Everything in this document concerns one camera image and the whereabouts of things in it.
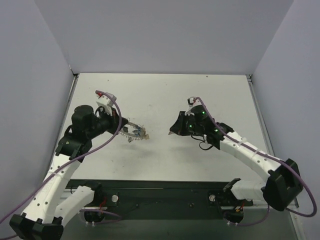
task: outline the zip tie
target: zip tie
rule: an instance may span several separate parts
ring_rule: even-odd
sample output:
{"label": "zip tie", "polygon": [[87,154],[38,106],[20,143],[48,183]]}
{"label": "zip tie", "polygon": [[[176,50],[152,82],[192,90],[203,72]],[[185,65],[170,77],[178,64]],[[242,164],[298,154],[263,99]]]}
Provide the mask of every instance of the zip tie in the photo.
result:
{"label": "zip tie", "polygon": [[204,141],[206,144],[208,144],[207,135],[206,135],[206,134],[203,135],[203,141]]}
{"label": "zip tie", "polygon": [[254,157],[257,155],[257,153],[258,153],[259,151],[260,151],[259,148],[257,148],[257,149],[255,150],[255,152],[253,153],[253,155],[252,155],[252,157],[251,157],[250,160],[254,159]]}
{"label": "zip tie", "polygon": [[59,178],[62,178],[62,179],[66,180],[66,178],[63,175],[60,175],[59,173],[56,173],[54,171],[48,171],[48,174],[53,174],[53,175],[55,175],[55,176],[57,176]]}
{"label": "zip tie", "polygon": [[246,142],[247,142],[247,139],[245,137],[242,138],[242,140],[239,141],[238,144],[236,145],[236,148],[238,149],[241,146],[241,144],[246,143]]}

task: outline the white wall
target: white wall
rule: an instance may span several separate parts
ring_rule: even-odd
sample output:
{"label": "white wall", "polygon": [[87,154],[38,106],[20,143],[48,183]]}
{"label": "white wall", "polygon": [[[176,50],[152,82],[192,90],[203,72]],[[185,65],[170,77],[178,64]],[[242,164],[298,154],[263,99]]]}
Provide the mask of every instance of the white wall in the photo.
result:
{"label": "white wall", "polygon": [[35,0],[75,73],[251,74],[293,0]]}
{"label": "white wall", "polygon": [[[253,74],[253,86],[276,155],[297,161],[320,206],[320,1],[295,0]],[[306,193],[298,198],[310,213]],[[303,218],[319,239],[320,214]]]}
{"label": "white wall", "polygon": [[34,1],[0,1],[0,219],[44,177],[72,81]]}

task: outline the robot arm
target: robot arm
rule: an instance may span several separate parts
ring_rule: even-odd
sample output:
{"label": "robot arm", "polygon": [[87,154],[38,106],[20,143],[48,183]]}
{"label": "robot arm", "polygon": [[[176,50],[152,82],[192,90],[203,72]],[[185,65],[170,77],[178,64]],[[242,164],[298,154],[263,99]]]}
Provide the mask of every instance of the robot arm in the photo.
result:
{"label": "robot arm", "polygon": [[[84,157],[65,165],[89,152],[93,138],[104,132],[114,134],[119,125],[120,117],[112,108],[111,101],[99,95],[97,103],[99,107],[95,113],[89,105],[81,105],[74,110],[71,117],[72,125],[66,129],[59,141],[44,181],[52,174],[54,176],[34,195],[21,215],[12,216],[10,226],[21,239],[58,240],[62,236],[64,226],[84,206],[90,203],[98,206],[103,201],[101,185],[88,181],[58,205],[67,183]],[[122,118],[121,129],[127,123],[128,120]]]}
{"label": "robot arm", "polygon": [[[217,122],[217,128],[196,97],[189,98],[188,104],[189,109],[180,111],[177,121],[170,128],[169,134],[200,136],[204,143],[234,156],[261,177],[262,181],[260,182],[233,180],[228,189],[234,198],[266,201],[274,209],[283,211],[303,190],[302,185],[289,170],[280,163],[257,154],[257,152],[263,152],[248,143],[230,126]],[[285,163],[299,175],[298,166],[293,160],[288,159]]]}

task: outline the white table surface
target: white table surface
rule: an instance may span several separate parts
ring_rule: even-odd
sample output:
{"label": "white table surface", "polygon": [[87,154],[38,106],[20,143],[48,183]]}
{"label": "white table surface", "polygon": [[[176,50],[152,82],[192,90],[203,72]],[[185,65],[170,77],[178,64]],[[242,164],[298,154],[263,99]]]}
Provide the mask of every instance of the white table surface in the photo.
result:
{"label": "white table surface", "polygon": [[[79,105],[96,104],[95,90],[114,94],[122,116],[146,127],[149,140],[129,143],[119,135],[109,145],[87,156],[72,179],[219,181],[234,178],[260,180],[233,156],[212,148],[203,151],[188,136],[168,135],[179,111],[188,109],[187,98],[199,96],[212,116],[266,151],[263,134],[244,75],[81,73],[66,120]],[[111,137],[95,138],[97,147]]]}

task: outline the metal frame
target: metal frame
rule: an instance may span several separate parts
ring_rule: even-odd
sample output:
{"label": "metal frame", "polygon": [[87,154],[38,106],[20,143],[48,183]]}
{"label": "metal frame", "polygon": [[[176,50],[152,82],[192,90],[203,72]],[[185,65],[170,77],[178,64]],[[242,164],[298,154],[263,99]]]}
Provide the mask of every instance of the metal frame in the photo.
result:
{"label": "metal frame", "polygon": [[[268,134],[268,130],[267,130],[264,118],[263,118],[261,110],[259,108],[258,100],[257,100],[256,94],[255,94],[255,90],[254,90],[254,87],[253,87],[253,82],[252,82],[252,78],[251,77],[252,77],[251,75],[247,75],[247,80],[248,80],[248,85],[249,85],[250,92],[251,92],[251,95],[252,95],[254,107],[255,107],[255,110],[256,110],[256,113],[257,113],[257,116],[258,116],[258,119],[259,119],[261,130],[262,130],[263,139],[264,139],[264,142],[265,142],[265,145],[266,145],[268,153],[271,154],[271,155],[275,155],[274,150],[272,148],[272,144],[271,144],[270,138],[269,138],[269,134]],[[299,204],[298,204],[297,198],[294,200],[293,204],[289,205],[289,207],[294,209],[294,210],[297,210],[299,208]],[[294,214],[292,212],[290,212],[290,216],[291,216],[292,224],[293,224],[293,227],[294,227],[294,230],[295,230],[297,238],[299,240],[306,240],[307,238],[306,238],[306,235],[305,235],[305,232],[304,232],[304,229],[303,229],[302,222],[300,220],[300,216],[298,216],[298,215],[296,215],[296,214]]]}
{"label": "metal frame", "polygon": [[[72,86],[70,88],[70,92],[69,92],[69,97],[68,97],[68,102],[66,104],[66,107],[65,107],[65,110],[64,110],[64,115],[63,115],[63,119],[62,119],[62,122],[61,122],[61,125],[60,125],[60,128],[59,128],[59,131],[58,131],[58,134],[56,136],[56,141],[55,141],[55,145],[54,145],[54,148],[52,149],[52,153],[51,153],[51,160],[50,162],[48,163],[48,165],[46,166],[46,169],[49,169],[50,165],[52,164],[52,161],[54,159],[54,156],[56,154],[56,148],[58,146],[58,142],[60,140],[59,136],[61,135],[62,133],[62,130],[64,128],[64,123],[66,121],[66,118],[67,118],[67,113],[69,111],[69,107],[70,107],[70,103],[71,103],[71,100],[74,96],[74,92],[75,92],[75,89],[76,89],[76,86],[77,86],[77,82],[78,82],[78,78],[79,78],[79,74],[77,75],[73,75],[73,81],[72,81]],[[42,179],[44,179],[46,177],[47,173],[45,172],[42,176]]]}

